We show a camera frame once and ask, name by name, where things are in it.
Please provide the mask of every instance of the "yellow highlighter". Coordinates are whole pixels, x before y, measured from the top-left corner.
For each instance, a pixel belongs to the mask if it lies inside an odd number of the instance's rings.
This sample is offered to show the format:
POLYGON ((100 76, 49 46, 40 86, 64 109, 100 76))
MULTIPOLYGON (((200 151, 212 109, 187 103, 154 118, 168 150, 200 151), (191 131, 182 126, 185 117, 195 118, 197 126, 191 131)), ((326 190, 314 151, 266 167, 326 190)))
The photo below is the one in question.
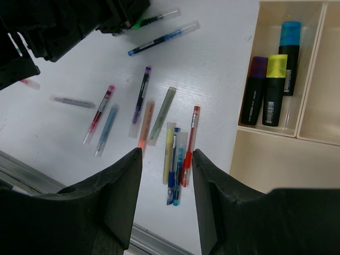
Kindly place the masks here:
POLYGON ((169 180, 169 172, 171 170, 171 165, 172 165, 175 127, 176 127, 176 123, 174 122, 167 123, 164 170, 163 170, 163 184, 168 184, 168 180, 169 180))
POLYGON ((288 55, 271 55, 268 58, 266 88, 263 93, 262 124, 278 126, 286 81, 288 55))

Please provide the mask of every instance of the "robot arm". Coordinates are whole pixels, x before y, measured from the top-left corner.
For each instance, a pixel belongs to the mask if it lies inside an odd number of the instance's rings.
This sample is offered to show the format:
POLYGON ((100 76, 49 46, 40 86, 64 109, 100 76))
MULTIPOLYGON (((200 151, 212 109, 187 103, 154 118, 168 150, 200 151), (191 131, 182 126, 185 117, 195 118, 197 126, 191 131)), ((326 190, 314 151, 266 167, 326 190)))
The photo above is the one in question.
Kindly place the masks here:
POLYGON ((10 0, 0 3, 0 90, 37 75, 21 37, 35 57, 56 62, 93 30, 120 33, 149 0, 10 0))

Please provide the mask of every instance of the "purple pen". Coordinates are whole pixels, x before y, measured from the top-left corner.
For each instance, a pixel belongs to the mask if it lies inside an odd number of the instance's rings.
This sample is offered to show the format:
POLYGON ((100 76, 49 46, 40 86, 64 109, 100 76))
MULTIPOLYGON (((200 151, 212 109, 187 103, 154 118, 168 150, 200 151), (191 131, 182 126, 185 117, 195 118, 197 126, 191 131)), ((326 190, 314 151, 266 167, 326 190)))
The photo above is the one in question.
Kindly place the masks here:
POLYGON ((147 86, 149 83, 150 72, 151 72, 151 67, 149 66, 145 67, 145 73, 144 73, 142 85, 140 87, 138 100, 137 100, 136 108, 133 113, 132 123, 131 123, 130 131, 129 131, 129 137, 132 137, 132 138, 137 138, 139 124, 140 124, 139 117, 140 117, 140 112, 142 111, 143 101, 144 101, 145 93, 147 91, 147 86))

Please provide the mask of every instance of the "purple highlighter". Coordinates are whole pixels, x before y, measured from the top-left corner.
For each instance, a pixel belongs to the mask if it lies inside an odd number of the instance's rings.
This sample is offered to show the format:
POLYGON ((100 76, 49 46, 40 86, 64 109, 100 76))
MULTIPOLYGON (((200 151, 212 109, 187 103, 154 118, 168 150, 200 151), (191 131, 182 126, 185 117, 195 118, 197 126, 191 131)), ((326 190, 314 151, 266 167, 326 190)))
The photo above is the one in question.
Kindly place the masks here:
POLYGON ((145 73, 144 73, 142 85, 140 87, 138 100, 137 100, 136 108, 133 113, 132 123, 131 123, 130 131, 129 131, 129 137, 132 137, 132 138, 137 138, 139 124, 140 124, 139 117, 140 117, 140 112, 142 111, 143 101, 144 101, 145 93, 147 91, 147 86, 149 83, 150 72, 151 72, 151 67, 149 66, 145 67, 145 73))
POLYGON ((266 89, 267 65, 268 58, 253 57, 242 105, 242 124, 256 125, 257 123, 266 89))

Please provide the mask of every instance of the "pink pen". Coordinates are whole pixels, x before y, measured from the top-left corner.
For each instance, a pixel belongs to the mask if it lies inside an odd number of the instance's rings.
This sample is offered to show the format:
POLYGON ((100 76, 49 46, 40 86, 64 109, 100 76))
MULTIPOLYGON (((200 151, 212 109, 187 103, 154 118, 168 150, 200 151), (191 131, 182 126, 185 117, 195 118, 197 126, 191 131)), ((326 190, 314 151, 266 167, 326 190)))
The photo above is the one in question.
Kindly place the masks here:
POLYGON ((110 100, 110 97, 113 94, 114 90, 115 90, 115 86, 113 86, 112 84, 110 86, 108 86, 108 89, 105 93, 105 96, 104 96, 103 100, 101 101, 99 108, 97 110, 97 113, 95 114, 95 117, 93 118, 93 121, 90 125, 89 132, 87 133, 87 135, 85 137, 84 143, 89 143, 91 141, 91 138, 92 138, 92 136, 93 136, 93 134, 96 130, 96 127, 98 125, 98 122, 100 120, 100 117, 101 117, 102 113, 104 112, 104 110, 107 106, 107 103, 110 100))
POLYGON ((31 89, 39 90, 40 84, 36 83, 35 81, 32 81, 31 79, 23 79, 21 80, 22 83, 24 83, 27 87, 30 87, 31 89))

